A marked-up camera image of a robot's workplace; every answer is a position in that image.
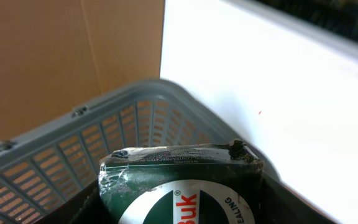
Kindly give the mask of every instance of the torn plastic wrapping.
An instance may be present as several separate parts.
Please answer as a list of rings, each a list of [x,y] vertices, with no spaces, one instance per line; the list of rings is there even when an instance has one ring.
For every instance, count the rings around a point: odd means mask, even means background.
[[[264,162],[241,141],[225,145],[127,148],[100,161],[99,194],[117,223],[160,223],[169,219],[178,223],[181,217],[188,217],[191,221],[192,215],[194,220],[197,219],[195,223],[208,223],[211,219],[241,223],[256,220],[259,214],[258,195],[263,167]],[[180,209],[172,207],[176,198],[180,200],[179,195],[175,195],[179,192],[184,197],[186,192],[197,198],[199,205],[194,208],[194,213],[182,215]],[[217,199],[225,194],[229,198],[226,202]],[[130,214],[131,208],[147,197],[150,198],[142,202],[137,212]],[[207,203],[210,197],[218,202],[216,206]],[[243,208],[237,209],[235,206],[242,200]],[[231,204],[230,209],[235,211],[233,214],[228,212],[225,203]],[[221,213],[209,214],[209,210]]]

